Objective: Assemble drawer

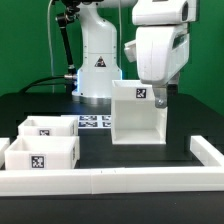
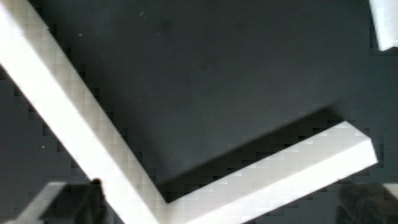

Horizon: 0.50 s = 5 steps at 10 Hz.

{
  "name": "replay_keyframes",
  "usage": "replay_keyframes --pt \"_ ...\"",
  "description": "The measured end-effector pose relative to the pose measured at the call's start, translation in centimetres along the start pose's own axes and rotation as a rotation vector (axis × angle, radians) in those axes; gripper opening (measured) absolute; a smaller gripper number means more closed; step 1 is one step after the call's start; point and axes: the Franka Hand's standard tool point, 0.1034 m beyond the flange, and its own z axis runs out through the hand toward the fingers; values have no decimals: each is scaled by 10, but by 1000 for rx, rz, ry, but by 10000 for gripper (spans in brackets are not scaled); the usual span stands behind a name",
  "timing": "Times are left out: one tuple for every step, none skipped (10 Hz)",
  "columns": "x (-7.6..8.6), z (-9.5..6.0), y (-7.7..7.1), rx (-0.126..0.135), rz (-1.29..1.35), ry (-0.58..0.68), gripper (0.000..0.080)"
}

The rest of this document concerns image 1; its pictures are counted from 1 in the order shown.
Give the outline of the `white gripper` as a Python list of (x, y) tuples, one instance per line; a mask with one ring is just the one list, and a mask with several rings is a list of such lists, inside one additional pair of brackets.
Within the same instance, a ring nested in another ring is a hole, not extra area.
[(188, 26), (139, 27), (136, 32), (139, 79), (154, 86), (155, 107), (167, 107), (168, 83), (189, 59)]

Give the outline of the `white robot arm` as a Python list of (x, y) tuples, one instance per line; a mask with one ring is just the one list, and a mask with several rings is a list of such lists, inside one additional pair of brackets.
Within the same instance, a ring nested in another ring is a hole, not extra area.
[[(167, 88), (178, 81), (189, 59), (188, 25), (197, 20), (198, 0), (55, 0), (65, 6), (56, 21), (68, 63), (73, 96), (90, 102), (112, 98), (112, 82), (122, 78), (117, 65), (117, 30), (98, 15), (99, 8), (132, 8), (135, 39), (125, 44), (129, 61), (137, 63), (143, 84), (152, 87), (157, 108), (167, 106)], [(83, 38), (83, 64), (74, 66), (66, 26), (79, 21)]]

